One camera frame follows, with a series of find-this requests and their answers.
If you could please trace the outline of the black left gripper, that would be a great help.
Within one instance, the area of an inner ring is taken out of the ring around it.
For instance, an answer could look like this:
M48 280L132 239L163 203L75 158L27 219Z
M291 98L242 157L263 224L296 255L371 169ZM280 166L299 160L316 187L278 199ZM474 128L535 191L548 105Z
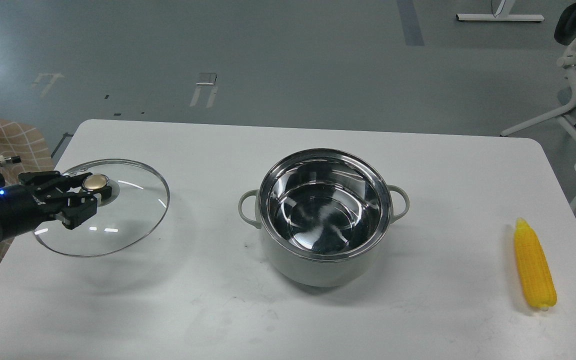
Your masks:
M19 184L0 187L0 242L59 221L73 230L98 212L98 198L83 189L89 173L23 172Z

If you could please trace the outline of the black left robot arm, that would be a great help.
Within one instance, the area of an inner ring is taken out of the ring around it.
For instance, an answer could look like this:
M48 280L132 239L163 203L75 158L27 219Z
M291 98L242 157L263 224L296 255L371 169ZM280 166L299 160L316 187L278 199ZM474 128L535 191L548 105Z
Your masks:
M20 162L18 156L0 157L0 167ZM64 228L73 230L92 218L113 194L105 176L89 172L23 172L18 180L7 186L0 173L0 242L50 221L60 221Z

